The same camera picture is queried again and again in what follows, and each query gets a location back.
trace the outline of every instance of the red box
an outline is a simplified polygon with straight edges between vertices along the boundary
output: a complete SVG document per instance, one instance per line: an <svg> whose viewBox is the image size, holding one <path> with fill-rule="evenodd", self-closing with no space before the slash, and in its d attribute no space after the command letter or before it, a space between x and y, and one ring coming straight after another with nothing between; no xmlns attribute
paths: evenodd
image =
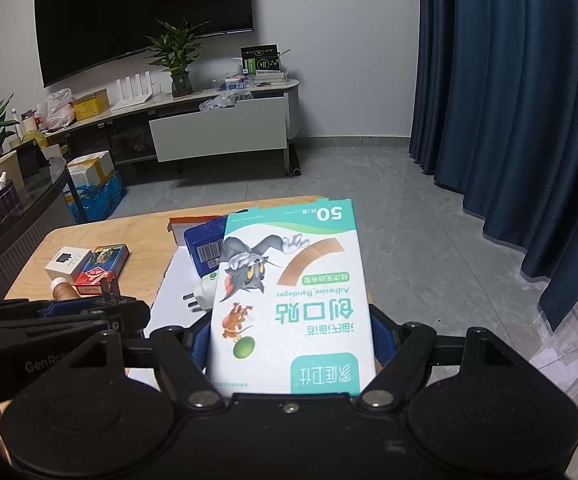
<svg viewBox="0 0 578 480"><path fill-rule="evenodd" d="M76 280L76 290L80 294L102 294L102 279L117 278L128 256L129 248L124 244L96 247Z"/></svg>

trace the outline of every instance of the green ball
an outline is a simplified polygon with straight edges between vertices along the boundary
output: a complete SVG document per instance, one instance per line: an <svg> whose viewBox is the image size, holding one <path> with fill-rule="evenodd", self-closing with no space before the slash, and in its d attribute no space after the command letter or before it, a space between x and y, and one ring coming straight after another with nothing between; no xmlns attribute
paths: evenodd
<svg viewBox="0 0 578 480"><path fill-rule="evenodd" d="M247 335L235 344L233 347L233 355L238 359L244 359L253 353L255 347L256 341L251 336Z"/></svg>

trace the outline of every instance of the black tv screen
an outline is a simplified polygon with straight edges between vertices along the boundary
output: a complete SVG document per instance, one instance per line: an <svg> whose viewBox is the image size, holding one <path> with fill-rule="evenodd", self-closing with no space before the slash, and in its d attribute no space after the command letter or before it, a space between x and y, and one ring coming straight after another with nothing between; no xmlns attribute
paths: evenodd
<svg viewBox="0 0 578 480"><path fill-rule="evenodd" d="M207 22L203 36L253 30L251 0L35 0L44 85L144 50L164 32L156 20Z"/></svg>

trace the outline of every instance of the blue plastic bag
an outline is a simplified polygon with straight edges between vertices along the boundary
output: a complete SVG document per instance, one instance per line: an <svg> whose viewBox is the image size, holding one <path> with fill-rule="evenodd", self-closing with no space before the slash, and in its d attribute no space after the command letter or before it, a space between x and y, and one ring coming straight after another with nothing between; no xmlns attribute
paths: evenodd
<svg viewBox="0 0 578 480"><path fill-rule="evenodd" d="M76 191L80 196L82 206L90 222L98 222L109 218L126 194L126 188L124 187L120 174L118 174L117 171L112 174L109 180L107 180L102 187L78 186ZM70 192L66 193L67 200L69 200L70 196ZM76 222L82 224L83 221L80 217L80 212L78 211L76 203L69 201L69 207Z"/></svg>

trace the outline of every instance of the blue curtain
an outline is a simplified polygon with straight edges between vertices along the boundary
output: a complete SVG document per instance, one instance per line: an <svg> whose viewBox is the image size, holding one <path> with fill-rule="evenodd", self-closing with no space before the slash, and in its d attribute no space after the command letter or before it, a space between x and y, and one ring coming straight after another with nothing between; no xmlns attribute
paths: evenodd
<svg viewBox="0 0 578 480"><path fill-rule="evenodd" d="M409 152L551 278L555 329L578 300L578 0L421 0Z"/></svg>

